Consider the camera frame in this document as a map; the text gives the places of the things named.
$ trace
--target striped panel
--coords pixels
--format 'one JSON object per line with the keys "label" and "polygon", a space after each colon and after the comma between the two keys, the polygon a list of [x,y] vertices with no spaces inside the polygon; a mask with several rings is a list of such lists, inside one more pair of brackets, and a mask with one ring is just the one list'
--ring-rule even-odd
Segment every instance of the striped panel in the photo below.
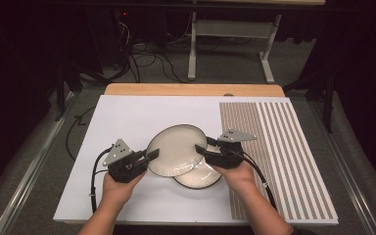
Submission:
{"label": "striped panel", "polygon": [[[290,101],[219,106],[223,130],[233,128],[258,137],[242,146],[257,162],[285,219],[337,218]],[[255,179],[267,198],[257,174]],[[233,192],[230,201],[233,219],[247,219]]]}

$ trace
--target metal stand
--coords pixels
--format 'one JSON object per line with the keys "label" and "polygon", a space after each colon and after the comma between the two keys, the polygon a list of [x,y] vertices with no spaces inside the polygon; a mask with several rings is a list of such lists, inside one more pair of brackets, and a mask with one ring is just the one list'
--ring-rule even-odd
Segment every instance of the metal stand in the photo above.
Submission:
{"label": "metal stand", "polygon": [[276,15],[273,23],[250,23],[232,21],[197,20],[197,13],[192,13],[191,50],[188,64],[188,79],[195,80],[197,67],[196,42],[197,35],[233,36],[267,39],[263,52],[259,52],[259,59],[267,83],[275,83],[268,63],[268,55],[279,27],[281,15]]}

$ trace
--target grey bracket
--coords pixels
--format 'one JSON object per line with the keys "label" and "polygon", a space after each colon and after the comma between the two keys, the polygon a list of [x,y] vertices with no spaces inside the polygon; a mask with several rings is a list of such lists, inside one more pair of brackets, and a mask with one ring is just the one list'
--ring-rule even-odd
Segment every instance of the grey bracket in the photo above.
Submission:
{"label": "grey bracket", "polygon": [[122,139],[119,139],[103,162],[103,166],[113,164],[131,154],[133,154],[133,150],[131,150]]}
{"label": "grey bracket", "polygon": [[246,140],[256,140],[258,139],[255,135],[251,135],[239,130],[235,129],[228,129],[224,133],[222,133],[217,140],[228,142],[228,143],[235,143],[241,142]]}

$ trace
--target ceramic plate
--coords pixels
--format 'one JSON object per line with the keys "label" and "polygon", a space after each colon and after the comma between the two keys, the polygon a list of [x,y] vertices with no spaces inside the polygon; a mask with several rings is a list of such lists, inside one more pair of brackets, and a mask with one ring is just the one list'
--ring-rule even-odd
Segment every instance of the ceramic plate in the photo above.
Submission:
{"label": "ceramic plate", "polygon": [[212,186],[221,174],[215,171],[202,159],[192,170],[173,177],[178,183],[192,189],[204,189]]}
{"label": "ceramic plate", "polygon": [[151,172],[173,177],[193,169],[204,156],[198,154],[195,145],[207,148],[206,134],[194,125],[175,125],[163,130],[151,141],[147,154],[159,149],[159,156],[150,161]]}

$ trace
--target human arm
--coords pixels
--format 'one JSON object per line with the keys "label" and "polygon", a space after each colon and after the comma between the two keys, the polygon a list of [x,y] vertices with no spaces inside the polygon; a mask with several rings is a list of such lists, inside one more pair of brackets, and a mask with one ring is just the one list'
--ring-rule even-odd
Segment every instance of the human arm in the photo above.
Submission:
{"label": "human arm", "polygon": [[79,231],[79,235],[104,235],[113,233],[118,213],[129,201],[133,188],[145,173],[132,179],[129,183],[117,183],[106,173],[103,181],[103,196],[99,208]]}
{"label": "human arm", "polygon": [[212,167],[224,176],[228,186],[241,200],[255,234],[290,235],[293,233],[293,228],[259,191],[253,168],[248,163],[242,161],[239,166],[231,169],[214,165]]}

